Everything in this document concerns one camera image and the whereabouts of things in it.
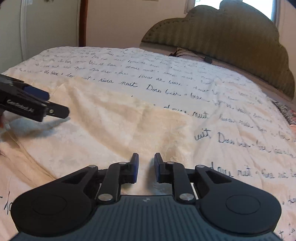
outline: wall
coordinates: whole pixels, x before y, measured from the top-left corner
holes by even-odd
[[[287,0],[281,0],[279,41],[289,55],[289,68],[296,80],[296,8]],[[296,104],[296,90],[293,103]]]
[[[0,9],[0,73],[22,61],[20,44],[21,0],[6,0]]]
[[[138,47],[157,22],[185,17],[186,0],[89,0],[86,45]]]

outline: window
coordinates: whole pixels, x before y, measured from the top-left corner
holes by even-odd
[[[190,10],[194,6],[208,5],[219,9],[222,0],[188,0],[187,9]],[[242,0],[242,2],[251,5],[265,14],[270,20],[275,21],[276,2],[277,0]]]

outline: gray base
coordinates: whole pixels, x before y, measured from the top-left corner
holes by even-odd
[[[19,233],[12,241],[280,241],[274,233],[257,237],[224,234],[207,224],[192,205],[172,196],[121,196],[100,206],[82,228],[59,237]]]

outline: white blanket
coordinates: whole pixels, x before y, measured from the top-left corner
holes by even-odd
[[[1,153],[11,162],[11,153],[23,155],[23,179],[30,172],[36,179],[26,183],[14,171],[20,167],[10,167],[0,184],[0,205],[9,191],[13,200],[89,164],[102,169],[126,161],[133,152],[140,155],[138,182],[123,193],[169,193],[168,185],[155,183],[151,160],[160,152],[164,161],[186,168],[204,164],[272,193],[282,207],[275,233],[296,239],[295,137],[266,95],[242,75],[135,48],[94,47],[49,49],[5,74],[50,92],[71,113],[43,123],[6,114]],[[1,235],[9,238],[15,230],[4,211]]]

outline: ridged surface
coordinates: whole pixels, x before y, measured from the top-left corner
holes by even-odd
[[[248,4],[224,0],[196,6],[185,18],[155,24],[143,42],[189,49],[254,74],[293,98],[295,82],[276,26]]]
[[[172,196],[122,196],[113,205],[101,206],[82,228],[60,237],[40,238],[19,233],[13,241],[279,241],[269,233],[235,237],[217,231],[192,205]]]

